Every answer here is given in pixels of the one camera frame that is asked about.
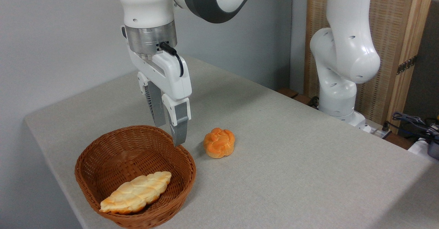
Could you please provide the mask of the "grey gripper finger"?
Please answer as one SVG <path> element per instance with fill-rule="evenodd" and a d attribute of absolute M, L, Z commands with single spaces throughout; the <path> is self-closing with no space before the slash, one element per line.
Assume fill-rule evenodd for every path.
<path fill-rule="evenodd" d="M 150 113 L 156 127 L 166 124 L 160 88 L 150 81 L 142 72 L 137 74 L 141 93 L 146 97 Z"/>
<path fill-rule="evenodd" d="M 187 137 L 188 121 L 191 119 L 190 101 L 188 98 L 174 101 L 167 94 L 162 95 L 162 101 L 168 112 L 174 146 L 179 146 L 185 143 Z"/>

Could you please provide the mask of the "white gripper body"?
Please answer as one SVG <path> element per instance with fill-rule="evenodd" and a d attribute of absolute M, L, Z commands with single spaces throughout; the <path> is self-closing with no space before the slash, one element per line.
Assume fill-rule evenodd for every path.
<path fill-rule="evenodd" d="M 167 52 L 155 54 L 150 60 L 141 58 L 130 49 L 129 54 L 137 69 L 171 99 L 179 101 L 191 96 L 191 79 L 188 66 L 182 57 L 180 60 L 183 66 L 183 76 L 180 76 L 179 60 Z"/>

